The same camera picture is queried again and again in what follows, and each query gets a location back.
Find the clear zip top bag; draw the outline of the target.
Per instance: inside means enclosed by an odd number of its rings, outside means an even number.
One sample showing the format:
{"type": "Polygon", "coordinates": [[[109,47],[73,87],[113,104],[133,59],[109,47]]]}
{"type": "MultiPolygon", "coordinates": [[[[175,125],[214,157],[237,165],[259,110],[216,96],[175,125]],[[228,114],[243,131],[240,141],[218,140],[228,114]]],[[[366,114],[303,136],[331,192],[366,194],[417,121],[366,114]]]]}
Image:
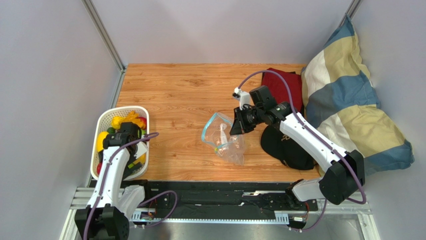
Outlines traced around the clear zip top bag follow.
{"type": "Polygon", "coordinates": [[[242,166],[245,163],[246,144],[242,135],[230,135],[232,124],[232,119],[227,115],[214,113],[204,125],[201,140],[224,161],[242,166]]]}

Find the yellow lemon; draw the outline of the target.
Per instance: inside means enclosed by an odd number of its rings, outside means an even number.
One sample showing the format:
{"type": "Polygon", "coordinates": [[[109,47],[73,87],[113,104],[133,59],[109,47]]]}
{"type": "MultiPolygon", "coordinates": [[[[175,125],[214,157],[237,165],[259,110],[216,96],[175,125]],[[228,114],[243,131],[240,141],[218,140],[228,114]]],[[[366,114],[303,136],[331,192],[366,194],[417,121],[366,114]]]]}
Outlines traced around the yellow lemon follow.
{"type": "Polygon", "coordinates": [[[97,153],[101,152],[104,149],[103,142],[104,139],[108,136],[108,134],[109,133],[107,131],[102,131],[97,135],[95,142],[95,149],[97,153]]]}

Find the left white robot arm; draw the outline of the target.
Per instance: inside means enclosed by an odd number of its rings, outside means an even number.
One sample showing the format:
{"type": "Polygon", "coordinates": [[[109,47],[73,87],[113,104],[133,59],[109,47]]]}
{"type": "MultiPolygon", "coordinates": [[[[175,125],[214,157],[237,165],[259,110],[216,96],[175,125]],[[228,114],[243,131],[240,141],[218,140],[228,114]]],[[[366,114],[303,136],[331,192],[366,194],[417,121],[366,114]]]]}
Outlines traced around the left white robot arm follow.
{"type": "Polygon", "coordinates": [[[139,169],[131,164],[148,152],[141,129],[124,122],[115,133],[99,136],[96,150],[102,154],[101,169],[91,198],[76,211],[74,222],[83,240],[126,240],[130,216],[145,198],[145,189],[131,185],[120,195],[122,181],[139,169]]]}

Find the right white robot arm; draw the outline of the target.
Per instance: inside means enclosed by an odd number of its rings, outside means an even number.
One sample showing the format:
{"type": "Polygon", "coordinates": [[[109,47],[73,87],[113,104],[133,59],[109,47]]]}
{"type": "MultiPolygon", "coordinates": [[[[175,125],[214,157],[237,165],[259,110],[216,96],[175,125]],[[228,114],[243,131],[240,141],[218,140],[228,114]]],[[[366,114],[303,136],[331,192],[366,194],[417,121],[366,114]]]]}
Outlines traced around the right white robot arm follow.
{"type": "Polygon", "coordinates": [[[235,88],[232,96],[239,101],[234,112],[230,135],[252,132],[257,125],[267,124],[290,137],[302,147],[324,171],[324,176],[298,180],[290,188],[300,202],[326,199],[334,205],[350,200],[365,184],[364,157],[349,152],[311,126],[291,103],[277,103],[268,87],[262,85],[250,92],[235,88]]]}

